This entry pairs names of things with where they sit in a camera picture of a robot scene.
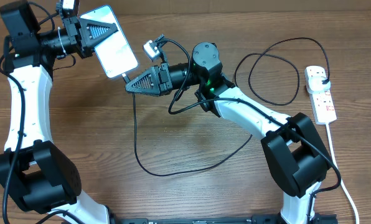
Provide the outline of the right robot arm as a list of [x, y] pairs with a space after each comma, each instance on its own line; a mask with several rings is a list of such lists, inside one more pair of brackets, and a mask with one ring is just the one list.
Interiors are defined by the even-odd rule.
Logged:
[[213, 43], [197, 44], [187, 62], [170, 66], [162, 47], [165, 40], [148, 41], [143, 50], [160, 65], [144, 71], [126, 84], [132, 94], [177, 96], [192, 86], [197, 104], [219, 118], [233, 121], [260, 140], [270, 174], [283, 191], [283, 207], [272, 223], [333, 223], [335, 217], [314, 212], [321, 182], [333, 166], [316, 128], [308, 116], [277, 113], [247, 97], [223, 73], [219, 52]]

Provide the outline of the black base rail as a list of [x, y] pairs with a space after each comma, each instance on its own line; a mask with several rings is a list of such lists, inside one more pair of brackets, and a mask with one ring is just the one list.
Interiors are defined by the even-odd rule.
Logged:
[[280, 224], [286, 223], [277, 215], [253, 215], [252, 217], [227, 217], [227, 218], [178, 218], [148, 220], [147, 218], [115, 218], [119, 224]]

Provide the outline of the blue Samsung Galaxy smartphone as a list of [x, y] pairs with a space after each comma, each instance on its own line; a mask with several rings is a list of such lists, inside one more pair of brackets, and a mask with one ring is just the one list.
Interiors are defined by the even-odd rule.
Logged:
[[95, 53], [107, 77], [114, 78], [138, 66], [138, 61], [109, 5], [84, 13], [81, 19], [115, 23], [117, 31], [95, 47]]

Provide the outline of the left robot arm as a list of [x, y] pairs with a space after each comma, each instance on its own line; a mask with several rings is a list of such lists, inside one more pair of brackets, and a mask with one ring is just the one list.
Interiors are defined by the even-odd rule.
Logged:
[[0, 154], [3, 219], [7, 201], [45, 219], [67, 223], [117, 223], [116, 215], [82, 189], [75, 164], [54, 144], [50, 131], [49, 97], [54, 63], [65, 57], [91, 57], [95, 47], [120, 32], [109, 6], [78, 14], [78, 1], [60, 1], [55, 14], [63, 27], [42, 32], [30, 1], [0, 7], [8, 30], [0, 72], [11, 87], [11, 123]]

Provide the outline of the white power strip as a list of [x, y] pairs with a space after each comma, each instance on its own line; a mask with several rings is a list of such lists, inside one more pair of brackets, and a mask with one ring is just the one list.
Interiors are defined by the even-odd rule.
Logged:
[[[326, 77], [326, 71], [320, 66], [308, 66], [304, 70], [304, 76], [308, 77]], [[337, 119], [334, 102], [330, 89], [318, 94], [309, 94], [312, 111], [316, 124], [329, 124]]]

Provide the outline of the white charger plug adapter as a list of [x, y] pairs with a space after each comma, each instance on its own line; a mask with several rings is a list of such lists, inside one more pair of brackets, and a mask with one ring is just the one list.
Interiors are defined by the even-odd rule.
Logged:
[[331, 82], [326, 77], [308, 77], [306, 88], [309, 94], [318, 94], [331, 88]]

